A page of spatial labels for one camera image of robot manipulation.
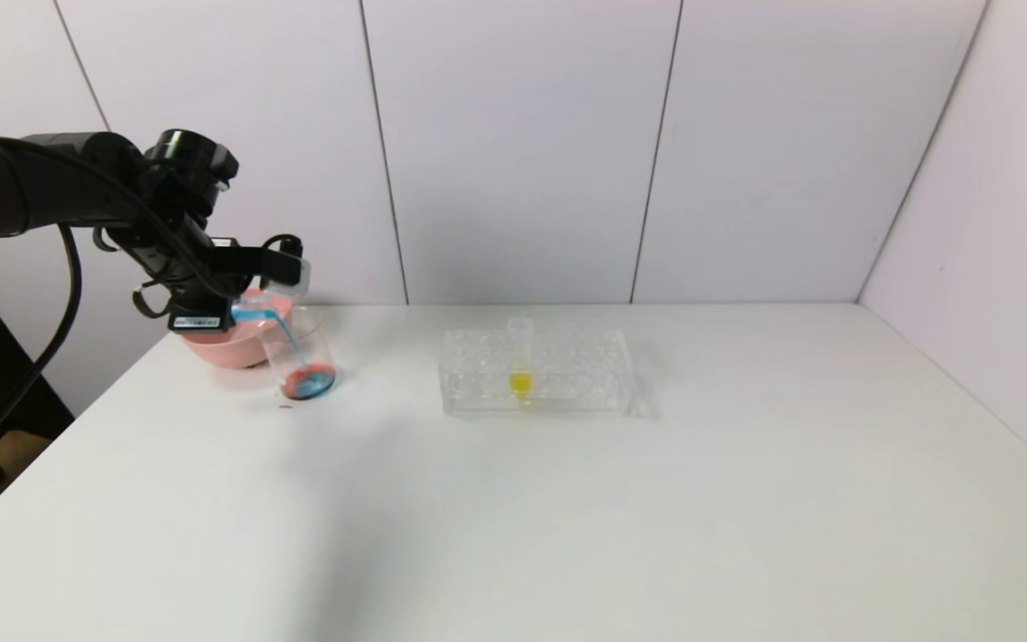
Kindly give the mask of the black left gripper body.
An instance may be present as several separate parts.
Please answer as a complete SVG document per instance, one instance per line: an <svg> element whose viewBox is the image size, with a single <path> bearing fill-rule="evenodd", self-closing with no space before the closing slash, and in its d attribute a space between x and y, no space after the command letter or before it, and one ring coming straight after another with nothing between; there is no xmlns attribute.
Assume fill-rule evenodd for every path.
<svg viewBox="0 0 1027 642"><path fill-rule="evenodd" d="M210 273L168 282L168 329L172 333L228 333L234 328L231 308L243 292L235 277Z"/></svg>

